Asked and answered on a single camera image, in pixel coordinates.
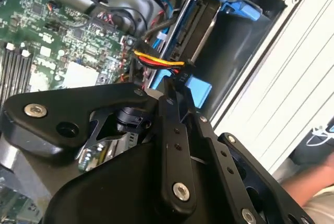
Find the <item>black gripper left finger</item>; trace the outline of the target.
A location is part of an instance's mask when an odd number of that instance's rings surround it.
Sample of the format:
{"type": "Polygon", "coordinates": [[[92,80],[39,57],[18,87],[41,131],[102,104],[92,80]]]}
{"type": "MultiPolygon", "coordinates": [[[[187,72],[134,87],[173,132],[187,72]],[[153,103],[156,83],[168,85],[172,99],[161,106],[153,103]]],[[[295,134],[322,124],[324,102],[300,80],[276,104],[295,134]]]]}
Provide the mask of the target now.
{"type": "Polygon", "coordinates": [[[161,91],[120,83],[14,95],[1,113],[1,154],[17,148],[7,169],[45,213],[66,183],[86,173],[79,156],[93,145],[135,133],[135,147],[176,141],[189,147],[177,93],[165,79],[161,91]]]}

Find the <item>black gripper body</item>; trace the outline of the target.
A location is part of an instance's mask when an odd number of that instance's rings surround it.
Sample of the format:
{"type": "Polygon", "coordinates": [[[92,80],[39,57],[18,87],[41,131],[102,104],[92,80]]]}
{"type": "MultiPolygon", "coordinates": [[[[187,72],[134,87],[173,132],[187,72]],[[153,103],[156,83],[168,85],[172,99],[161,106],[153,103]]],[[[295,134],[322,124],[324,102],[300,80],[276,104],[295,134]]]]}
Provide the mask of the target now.
{"type": "Polygon", "coordinates": [[[211,164],[188,144],[146,143],[66,183],[44,223],[242,223],[211,164]]]}

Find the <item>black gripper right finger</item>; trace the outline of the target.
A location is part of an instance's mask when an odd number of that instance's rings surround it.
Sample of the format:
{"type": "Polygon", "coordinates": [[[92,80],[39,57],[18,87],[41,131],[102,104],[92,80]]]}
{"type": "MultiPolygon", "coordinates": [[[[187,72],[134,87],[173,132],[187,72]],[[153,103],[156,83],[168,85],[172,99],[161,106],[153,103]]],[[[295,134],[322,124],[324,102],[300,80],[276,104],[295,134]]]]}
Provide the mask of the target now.
{"type": "Polygon", "coordinates": [[[192,136],[190,153],[205,163],[209,208],[224,223],[313,223],[311,217],[230,133],[217,136],[195,109],[191,91],[182,95],[192,136]]]}

